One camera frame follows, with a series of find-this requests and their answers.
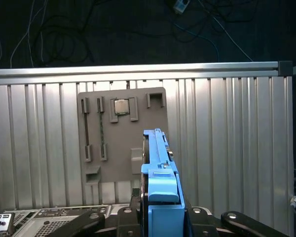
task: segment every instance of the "electronic device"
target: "electronic device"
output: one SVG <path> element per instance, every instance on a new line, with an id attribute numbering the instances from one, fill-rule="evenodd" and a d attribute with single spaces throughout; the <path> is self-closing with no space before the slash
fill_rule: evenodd
<path id="1" fill-rule="evenodd" d="M 11 236 L 14 233 L 14 214 L 0 214 L 0 236 Z"/>

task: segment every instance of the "metal frame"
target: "metal frame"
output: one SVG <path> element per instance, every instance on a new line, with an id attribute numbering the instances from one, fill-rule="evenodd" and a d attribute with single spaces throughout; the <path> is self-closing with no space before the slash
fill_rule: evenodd
<path id="1" fill-rule="evenodd" d="M 163 86 L 191 204 L 293 236 L 292 80 L 278 75 L 277 62 L 0 70 L 0 210 L 128 203 L 139 181 L 82 185 L 77 94 Z"/>
<path id="2" fill-rule="evenodd" d="M 66 83 L 79 81 L 116 81 L 184 79 L 212 77 L 278 76 L 278 62 L 195 63 L 128 65 L 44 69 L 0 69 L 2 84 Z"/>

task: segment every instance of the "black cable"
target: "black cable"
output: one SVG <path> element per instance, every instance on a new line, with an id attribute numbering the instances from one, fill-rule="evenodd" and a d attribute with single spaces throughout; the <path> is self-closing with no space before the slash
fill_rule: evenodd
<path id="1" fill-rule="evenodd" d="M 212 11 L 212 9 L 209 9 L 209 8 L 206 8 L 208 11 L 212 11 L 212 15 L 215 16 L 215 17 L 220 17 L 225 23 L 248 23 L 248 22 L 251 22 L 253 21 L 255 15 L 256 15 L 256 12 L 257 12 L 257 8 L 258 8 L 258 3 L 259 3 L 259 0 L 249 0 L 249 1 L 246 1 L 242 4 L 250 4 L 252 2 L 256 2 L 255 3 L 255 7 L 254 7 L 254 11 L 251 15 L 250 18 L 248 19 L 233 19 L 233 20 L 230 20 L 228 19 L 228 16 L 231 14 L 223 14 L 219 11 L 219 8 L 222 8 L 222 7 L 235 7 L 237 5 L 240 5 L 239 3 L 238 4 L 230 4 L 230 5 L 217 5 L 217 4 L 213 4 L 210 2 L 210 0 L 204 0 L 204 3 L 207 3 L 208 5 L 210 5 L 212 7 L 212 9 L 214 9 L 214 11 Z"/>
<path id="2" fill-rule="evenodd" d="M 103 4 L 103 3 L 109 2 L 109 1 L 112 1 L 112 0 L 103 0 L 103 1 L 93 0 L 92 5 L 91 5 L 91 7 L 90 7 L 90 10 L 89 10 L 89 12 L 88 12 L 88 15 L 87 15 L 87 17 L 85 18 L 85 22 L 84 22 L 83 27 L 82 27 L 82 29 L 81 29 L 83 32 L 85 31 L 85 28 L 87 27 L 87 25 L 88 25 L 88 23 L 89 23 L 89 20 L 90 20 L 90 17 L 91 17 L 91 15 L 92 15 L 92 13 L 93 13 L 94 7 L 95 7 L 96 5 L 100 5 L 100 4 Z"/>
<path id="3" fill-rule="evenodd" d="M 58 25 L 51 24 L 54 20 L 57 20 Z M 39 46 L 39 37 L 40 33 L 44 33 L 44 41 L 49 41 L 52 45 L 52 49 L 49 49 L 48 46 L 50 44 L 46 44 L 45 52 L 48 56 L 48 59 L 45 61 L 41 61 L 39 55 L 37 54 L 37 47 Z M 68 41 L 71 45 L 71 52 L 69 55 L 64 56 L 64 45 L 65 41 Z M 80 57 L 78 60 L 73 59 L 73 55 L 77 49 L 77 43 L 84 48 L 84 56 Z M 88 42 L 86 41 L 84 35 L 81 30 L 79 30 L 78 26 L 75 22 L 73 22 L 70 18 L 61 15 L 54 15 L 47 18 L 36 36 L 34 37 L 34 42 L 32 44 L 32 54 L 35 62 L 41 66 L 47 65 L 54 61 L 66 61 L 69 63 L 80 63 L 89 58 L 91 62 L 94 62 L 93 55 L 89 49 Z"/>

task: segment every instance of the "gray mounting block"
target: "gray mounting block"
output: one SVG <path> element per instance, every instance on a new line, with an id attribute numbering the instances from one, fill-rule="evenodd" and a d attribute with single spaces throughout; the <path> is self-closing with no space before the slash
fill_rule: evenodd
<path id="1" fill-rule="evenodd" d="M 139 179 L 144 129 L 168 133 L 165 89 L 80 93 L 78 123 L 86 185 Z"/>

